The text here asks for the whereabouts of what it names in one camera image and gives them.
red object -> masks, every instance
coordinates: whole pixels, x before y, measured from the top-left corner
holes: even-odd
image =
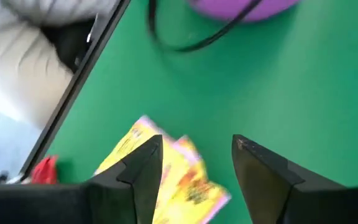
[[[56,171],[57,156],[48,156],[41,160],[36,165],[32,172],[32,184],[56,184],[57,171]]]

black strap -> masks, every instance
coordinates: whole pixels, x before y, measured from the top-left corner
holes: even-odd
[[[150,33],[151,33],[153,39],[156,41],[156,43],[158,43],[160,46],[162,46],[165,49],[176,51],[176,52],[192,52],[192,51],[202,49],[203,47],[206,47],[206,46],[212,44],[213,42],[215,42],[216,40],[221,38],[224,34],[227,34],[236,24],[238,24],[246,15],[248,15],[248,13],[250,13],[253,9],[255,9],[255,7],[257,7],[259,5],[259,3],[261,3],[263,0],[251,0],[251,2],[248,5],[246,5],[243,8],[243,10],[241,10],[241,12],[238,13],[238,15],[232,21],[230,21],[222,29],[217,31],[217,33],[215,33],[215,34],[213,34],[213,35],[211,35],[195,44],[191,44],[186,47],[176,47],[176,46],[164,44],[158,37],[157,28],[155,25],[155,23],[156,23],[155,21],[157,18],[157,14],[156,14],[157,1],[158,0],[149,0],[148,23],[149,23]]]

purple ball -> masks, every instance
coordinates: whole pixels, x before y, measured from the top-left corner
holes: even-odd
[[[282,12],[300,0],[262,0],[262,2],[244,18],[246,22],[267,19]],[[199,12],[217,19],[231,20],[251,2],[251,0],[190,0]]]

metal frame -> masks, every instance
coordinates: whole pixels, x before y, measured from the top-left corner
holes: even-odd
[[[49,146],[55,138],[58,130],[60,129],[60,126],[62,125],[76,97],[81,91],[82,86],[91,73],[95,63],[98,61],[101,52],[106,46],[113,31],[117,27],[117,24],[124,14],[124,11],[126,10],[130,1],[131,0],[120,0],[115,5],[115,8],[109,15],[109,20],[102,34],[92,43],[92,46],[90,47],[88,53],[85,55],[80,68],[74,74],[74,77],[64,92],[62,98],[60,99],[59,104],[55,108],[55,111],[52,113],[46,127],[35,143],[33,150],[31,150],[27,160],[24,162],[24,165],[21,169],[22,179],[30,175],[34,166],[38,164],[38,162],[47,153]]]

green surface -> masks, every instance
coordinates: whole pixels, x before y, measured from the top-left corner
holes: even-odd
[[[160,2],[167,42],[222,26],[184,1]],[[146,6],[132,0],[48,152],[60,155],[62,181],[86,180],[147,114],[175,138],[188,134],[210,179],[232,194],[213,223],[250,223],[232,168],[234,133],[358,185],[358,1],[303,1],[192,54],[154,47]]]

